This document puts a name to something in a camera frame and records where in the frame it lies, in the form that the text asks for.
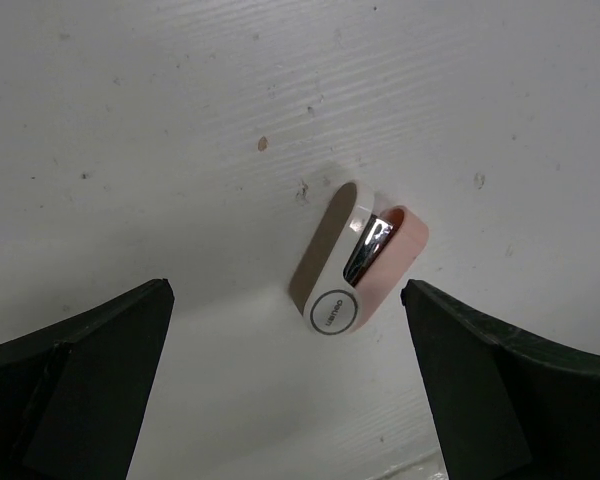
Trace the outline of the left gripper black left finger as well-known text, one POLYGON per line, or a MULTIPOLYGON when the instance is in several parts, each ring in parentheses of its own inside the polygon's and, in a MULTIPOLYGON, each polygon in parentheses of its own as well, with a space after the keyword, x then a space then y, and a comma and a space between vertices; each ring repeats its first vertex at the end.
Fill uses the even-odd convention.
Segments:
POLYGON ((174 306, 154 279, 0 344, 0 479, 124 479, 174 306))

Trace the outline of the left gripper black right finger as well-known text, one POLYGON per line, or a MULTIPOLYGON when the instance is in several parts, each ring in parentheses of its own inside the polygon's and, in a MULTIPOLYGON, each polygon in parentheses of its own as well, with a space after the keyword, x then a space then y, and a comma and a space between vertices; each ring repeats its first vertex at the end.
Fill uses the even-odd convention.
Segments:
POLYGON ((401 300, 449 478, 600 479, 600 355, 422 280, 401 300))

